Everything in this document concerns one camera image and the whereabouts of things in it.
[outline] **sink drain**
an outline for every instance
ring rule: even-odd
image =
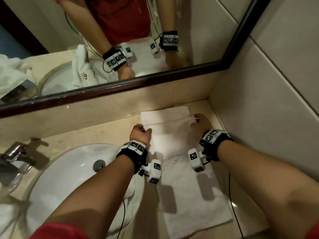
[[[98,160],[93,164],[93,170],[95,172],[99,172],[101,169],[103,169],[105,167],[105,162],[104,160]]]

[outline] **mirror frame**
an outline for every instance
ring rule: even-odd
[[[48,96],[41,96],[35,99],[18,101],[16,103],[4,104],[0,106],[0,118],[226,70],[233,63],[235,57],[244,45],[250,32],[253,30],[269,2],[270,0],[251,1],[221,60],[172,71],[149,74],[131,80],[106,83]]]

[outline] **black wristband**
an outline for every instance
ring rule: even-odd
[[[102,57],[106,61],[108,67],[114,71],[117,71],[126,62],[124,54],[114,47],[107,51]]]
[[[137,174],[141,166],[146,164],[147,154],[146,146],[133,140],[124,144],[116,157],[128,156],[134,163],[134,174]]]
[[[159,46],[166,51],[178,51],[179,38],[177,31],[163,32],[163,36],[159,39]]]
[[[206,131],[203,134],[202,140],[199,142],[199,144],[204,147],[204,153],[208,157],[210,157],[213,161],[218,162],[220,160],[217,156],[217,149],[221,142],[225,140],[234,141],[231,137],[228,136],[227,133],[216,129],[212,129]]]

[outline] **forearm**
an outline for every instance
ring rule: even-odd
[[[176,0],[156,0],[162,31],[176,30]]]
[[[45,221],[74,226],[90,239],[104,239],[122,203],[134,164],[122,155],[75,189]]]
[[[85,39],[101,54],[112,47],[84,0],[61,0],[61,7]]]
[[[283,236],[303,238],[319,220],[319,185],[298,169],[229,140],[217,155]]]

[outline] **mirror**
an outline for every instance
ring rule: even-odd
[[[250,2],[1,0],[0,104],[221,60]]]

